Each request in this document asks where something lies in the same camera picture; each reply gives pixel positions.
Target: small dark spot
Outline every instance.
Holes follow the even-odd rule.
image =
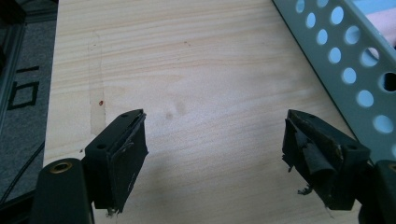
[[[167,119],[172,119],[173,118],[172,113],[170,113],[170,112],[166,113],[166,118]]]
[[[305,189],[298,190],[297,193],[301,195],[308,195],[314,188],[311,185],[307,185]]]

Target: floor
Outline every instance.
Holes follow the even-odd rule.
[[[42,168],[56,31],[56,17],[47,16],[56,13],[55,3],[17,2],[27,12],[29,22],[24,24],[15,71],[1,75],[12,77],[13,82],[0,125],[0,204],[33,190]],[[0,27],[2,45],[7,29],[10,27]]]

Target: screw hole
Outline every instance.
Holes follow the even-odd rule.
[[[63,162],[60,162],[60,163],[52,166],[49,171],[51,173],[57,175],[57,174],[60,174],[60,173],[63,173],[65,171],[69,170],[72,166],[73,166],[73,164],[71,162],[63,161]]]
[[[104,148],[106,148],[106,145],[105,144],[99,144],[96,147],[99,148],[99,149],[104,149]]]
[[[353,150],[358,149],[357,147],[355,147],[355,146],[353,146],[353,145],[347,145],[347,147],[350,148],[350,149],[353,149]]]

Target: wood grain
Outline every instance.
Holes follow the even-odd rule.
[[[358,222],[281,160],[289,108],[350,132],[270,0],[60,1],[45,164],[137,108],[149,154],[97,223]]]

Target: circular hole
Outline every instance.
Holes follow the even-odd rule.
[[[326,44],[327,38],[328,38],[327,31],[324,30],[324,29],[321,29],[321,30],[318,32],[318,35],[317,35],[318,44],[320,44],[320,45]]]
[[[341,50],[339,48],[330,50],[329,61],[331,63],[339,63],[341,61]]]
[[[306,27],[312,28],[315,26],[316,22],[317,22],[317,18],[315,17],[315,14],[313,12],[309,13],[305,21]]]
[[[96,147],[99,148],[99,149],[104,149],[104,148],[106,148],[107,146],[106,146],[105,144],[99,144],[99,145],[97,145]]]
[[[374,127],[381,133],[393,132],[393,122],[385,115],[379,115],[374,119]]]
[[[326,5],[329,3],[329,0],[318,0],[318,7],[326,7]]]
[[[396,91],[396,74],[386,73],[380,78],[380,86],[385,91]]]
[[[69,170],[72,166],[73,166],[73,164],[71,162],[62,161],[62,162],[52,166],[49,169],[49,171],[53,174],[60,174],[60,173],[63,173],[65,171]]]
[[[302,13],[305,8],[305,0],[298,0],[296,3],[296,11]]]
[[[374,103],[374,97],[369,91],[360,91],[357,101],[362,107],[370,107]]]
[[[332,10],[331,21],[332,24],[340,24],[344,18],[344,10],[341,7],[336,7]]]
[[[346,43],[356,44],[361,38],[361,30],[357,26],[351,26],[346,30]]]
[[[348,67],[348,68],[346,68],[344,70],[344,72],[343,72],[343,81],[346,84],[348,84],[348,85],[355,83],[355,81],[356,81],[356,72],[355,72],[355,70],[353,68]]]
[[[374,48],[365,49],[361,54],[361,64],[364,66],[372,67],[378,63],[379,53]]]

